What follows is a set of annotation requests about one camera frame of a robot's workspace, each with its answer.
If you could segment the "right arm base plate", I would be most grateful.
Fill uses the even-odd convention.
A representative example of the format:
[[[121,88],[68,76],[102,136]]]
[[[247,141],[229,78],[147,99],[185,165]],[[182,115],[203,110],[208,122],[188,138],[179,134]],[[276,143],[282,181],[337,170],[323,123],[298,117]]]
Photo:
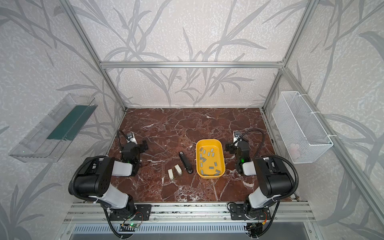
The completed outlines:
[[[227,209],[231,214],[231,220],[257,220],[268,221],[272,219],[269,208],[252,208],[249,203],[237,204],[235,202],[229,202]]]

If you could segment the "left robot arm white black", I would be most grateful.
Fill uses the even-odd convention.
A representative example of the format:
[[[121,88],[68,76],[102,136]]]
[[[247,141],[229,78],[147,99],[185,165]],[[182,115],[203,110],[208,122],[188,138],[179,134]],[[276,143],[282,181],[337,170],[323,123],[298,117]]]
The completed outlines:
[[[69,183],[69,193],[78,199],[101,204],[116,217],[133,217],[137,212],[133,197],[114,187],[111,178],[136,176],[141,166],[140,155],[148,149],[146,141],[142,144],[130,141],[122,147],[121,160],[108,156],[86,158]]]

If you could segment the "white mini stapler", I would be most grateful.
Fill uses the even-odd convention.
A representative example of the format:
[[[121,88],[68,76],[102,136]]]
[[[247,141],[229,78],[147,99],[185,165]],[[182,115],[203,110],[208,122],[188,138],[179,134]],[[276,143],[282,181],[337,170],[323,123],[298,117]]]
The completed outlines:
[[[170,180],[173,180],[174,179],[174,174],[173,174],[173,170],[172,169],[168,169],[168,174],[169,174]]]
[[[175,169],[176,169],[178,175],[181,176],[183,174],[183,171],[182,171],[182,169],[181,169],[181,167],[179,165],[175,165]]]

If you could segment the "black stapler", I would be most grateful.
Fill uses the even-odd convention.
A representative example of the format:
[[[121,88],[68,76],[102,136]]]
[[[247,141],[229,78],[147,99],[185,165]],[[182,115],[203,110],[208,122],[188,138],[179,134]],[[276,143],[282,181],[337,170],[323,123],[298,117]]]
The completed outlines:
[[[179,152],[179,157],[180,157],[187,173],[192,174],[193,173],[193,167],[192,167],[190,161],[188,160],[188,158],[186,157],[186,155],[183,152]]]

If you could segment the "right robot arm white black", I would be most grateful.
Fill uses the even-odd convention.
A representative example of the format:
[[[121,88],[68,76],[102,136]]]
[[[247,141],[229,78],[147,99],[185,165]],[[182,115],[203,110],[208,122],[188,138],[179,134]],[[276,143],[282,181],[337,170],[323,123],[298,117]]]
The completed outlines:
[[[227,204],[232,220],[274,219],[270,207],[291,196],[298,188],[299,175],[295,166],[277,155],[250,158],[250,146],[246,141],[226,144],[225,151],[237,158],[237,170],[245,176],[256,176],[259,186],[242,204]]]

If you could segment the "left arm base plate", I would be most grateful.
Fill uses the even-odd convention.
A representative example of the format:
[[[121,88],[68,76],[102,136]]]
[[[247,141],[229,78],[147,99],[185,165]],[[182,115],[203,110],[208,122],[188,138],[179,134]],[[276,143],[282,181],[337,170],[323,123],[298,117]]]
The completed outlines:
[[[128,207],[124,209],[112,209],[109,214],[111,221],[148,221],[151,214],[152,205],[138,204],[135,207]]]

